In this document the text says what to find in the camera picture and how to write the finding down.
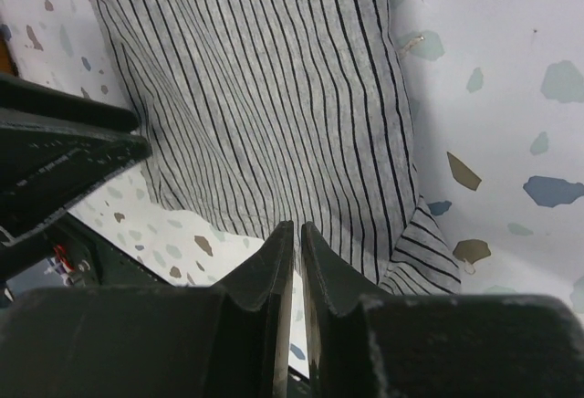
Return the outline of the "grey striped underwear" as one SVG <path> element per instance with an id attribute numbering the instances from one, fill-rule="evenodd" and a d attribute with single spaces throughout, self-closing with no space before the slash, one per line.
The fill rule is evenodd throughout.
<path id="1" fill-rule="evenodd" d="M 240 236 L 312 223 L 392 294 L 454 294 L 419 189 L 390 0 L 91 0 L 154 203 Z"/>

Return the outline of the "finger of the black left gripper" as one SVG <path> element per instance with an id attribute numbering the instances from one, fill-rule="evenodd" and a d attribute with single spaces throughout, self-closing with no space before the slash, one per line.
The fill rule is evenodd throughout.
<path id="1" fill-rule="evenodd" d="M 151 154 L 126 131 L 1 110 L 1 245 L 55 223 L 70 207 Z"/>
<path id="2" fill-rule="evenodd" d="M 1 74 L 1 107 L 44 117 L 68 120 L 112 131 L 132 132 L 139 120 L 130 110 Z"/>

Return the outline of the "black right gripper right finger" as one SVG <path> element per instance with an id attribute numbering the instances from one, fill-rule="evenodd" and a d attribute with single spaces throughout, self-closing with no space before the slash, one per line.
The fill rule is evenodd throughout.
<path id="1" fill-rule="evenodd" d="M 391 295 L 301 230 L 316 397 L 580 397 L 583 329 L 540 295 Z"/>

